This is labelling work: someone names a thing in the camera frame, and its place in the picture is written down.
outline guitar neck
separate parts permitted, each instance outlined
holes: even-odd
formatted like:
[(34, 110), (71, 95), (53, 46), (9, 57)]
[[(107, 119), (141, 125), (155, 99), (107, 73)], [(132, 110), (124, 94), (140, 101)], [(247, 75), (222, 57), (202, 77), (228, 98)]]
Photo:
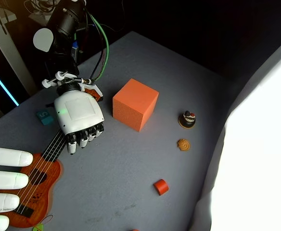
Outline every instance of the guitar neck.
[(46, 161), (54, 162), (59, 157), (66, 144), (65, 135), (61, 130), (55, 135), (49, 146), (42, 153), (42, 157)]

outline guitar string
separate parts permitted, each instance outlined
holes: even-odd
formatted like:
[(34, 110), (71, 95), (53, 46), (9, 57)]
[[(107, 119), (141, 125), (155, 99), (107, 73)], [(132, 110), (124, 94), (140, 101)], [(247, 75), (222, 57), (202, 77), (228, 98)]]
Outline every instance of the guitar string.
[[(41, 169), (41, 166), (42, 166), (42, 165), (43, 165), (43, 161), (42, 161), (41, 165), (38, 167), (38, 169), (37, 169), (38, 171), (36, 171), (35, 174), (34, 174), (34, 176), (32, 177), (32, 180), (30, 181), (30, 183), (32, 183), (33, 179), (35, 178), (36, 174), (37, 174), (37, 173), (39, 172), (39, 170)], [(29, 183), (27, 184), (27, 186), (26, 186), (25, 190), (23, 191), (22, 195), (20, 195), (20, 199), (21, 199), (21, 197), (24, 195), (24, 193), (26, 192), (26, 190), (28, 189), (28, 187), (29, 187)]]
[[(56, 137), (60, 134), (61, 132), (59, 131), (57, 134), (56, 134), (56, 136), (53, 138), (53, 140), (51, 141), (51, 143), (49, 144), (49, 146), (46, 148), (46, 150), (45, 150), (45, 152), (44, 153), (46, 153), (47, 151), (48, 151), (48, 149), (49, 149), (49, 147), (51, 147), (51, 145), (52, 145), (52, 142), (54, 141), (54, 139), (56, 139)], [(41, 158), (39, 159), (39, 161), (37, 162), (37, 164), (36, 164), (36, 166), (34, 166), (34, 169), (38, 166), (38, 164), (40, 163), (40, 161), (43, 159), (43, 155), (41, 155)]]
[[(64, 141), (63, 142), (63, 144), (62, 144), (62, 146), (60, 147), (60, 149), (59, 150), (61, 150), (62, 149), (62, 147), (63, 146), (65, 146), (65, 144), (66, 144), (66, 142)], [(49, 170), (49, 168), (51, 167), (51, 165), (53, 164), (53, 161), (55, 160), (55, 158), (56, 158), (56, 155), (54, 156), (54, 158), (52, 159), (52, 161), (51, 161), (51, 164), (48, 166), (48, 168), (46, 169), (46, 171), (44, 172), (44, 174), (43, 174), (43, 176), (42, 176), (42, 178), (41, 178), (41, 180), (39, 181), (39, 183), (37, 184), (37, 186), (36, 186), (36, 188), (34, 189), (34, 191), (33, 191), (33, 193), (30, 195), (30, 197), (29, 198), (31, 198), (32, 196), (33, 196), (33, 194), (35, 193), (35, 191), (36, 191), (36, 189), (37, 189), (37, 187), (39, 186), (39, 184), (41, 183), (41, 181), (42, 181), (42, 179), (43, 179), (43, 177), (45, 176), (45, 174), (47, 173), (47, 171)], [(23, 211), (24, 211), (24, 209), (25, 209), (25, 207), (26, 207), (26, 205), (28, 204), (28, 202), (29, 202), (29, 200), (26, 202), (26, 204), (24, 205), (24, 208), (22, 209), (22, 211), (21, 211), (21, 214), (23, 213)]]
[[(62, 133), (60, 134), (60, 137), (57, 138), (57, 141), (55, 142), (55, 144), (58, 142), (58, 140), (59, 140), (61, 137), (62, 137)], [(55, 145), (55, 144), (53, 144), (53, 141), (54, 141), (54, 140), (55, 140), (55, 138), (52, 140), (52, 142), (50, 143), (49, 147), (51, 147), (52, 145)], [(38, 170), (40, 170), (40, 168), (41, 168), (42, 165), (43, 165), (43, 161), (41, 162), (40, 166), (38, 167)], [(37, 173), (38, 173), (38, 171), (35, 172), (34, 176), (32, 177), (32, 179), (30, 180), (29, 183), (32, 182), (32, 180), (35, 178), (35, 176), (36, 176)], [(21, 199), (21, 197), (24, 195), (24, 193), (26, 192), (27, 188), (29, 187), (29, 183), (26, 185), (26, 188), (23, 190), (22, 195), (19, 196), (20, 199)]]

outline small guitar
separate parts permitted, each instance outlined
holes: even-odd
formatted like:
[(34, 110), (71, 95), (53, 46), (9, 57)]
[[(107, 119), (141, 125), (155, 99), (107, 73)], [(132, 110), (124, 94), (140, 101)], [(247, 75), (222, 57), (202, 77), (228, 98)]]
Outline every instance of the small guitar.
[(29, 182), (20, 190), (0, 190), (20, 197), (19, 206), (3, 215), (9, 217), (10, 225), (18, 228), (33, 227), (46, 217), (51, 207), (52, 187), (61, 174), (61, 164), (57, 158), (66, 144), (60, 130), (42, 154), (34, 154), (33, 162), (21, 168), (28, 175)]

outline orange cube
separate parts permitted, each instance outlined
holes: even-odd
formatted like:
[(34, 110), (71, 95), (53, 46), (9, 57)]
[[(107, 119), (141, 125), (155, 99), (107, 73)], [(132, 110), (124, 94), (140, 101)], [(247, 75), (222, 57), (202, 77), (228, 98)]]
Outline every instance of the orange cube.
[(130, 79), (113, 97), (113, 117), (140, 131), (151, 116), (159, 92)]

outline teal cube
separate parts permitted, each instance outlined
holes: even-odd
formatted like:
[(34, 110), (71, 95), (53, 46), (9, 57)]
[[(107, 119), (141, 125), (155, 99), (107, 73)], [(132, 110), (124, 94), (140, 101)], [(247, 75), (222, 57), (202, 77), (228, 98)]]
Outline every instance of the teal cube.
[(54, 121), (53, 117), (47, 110), (41, 110), (36, 112), (36, 115), (40, 119), (43, 125), (48, 125)]

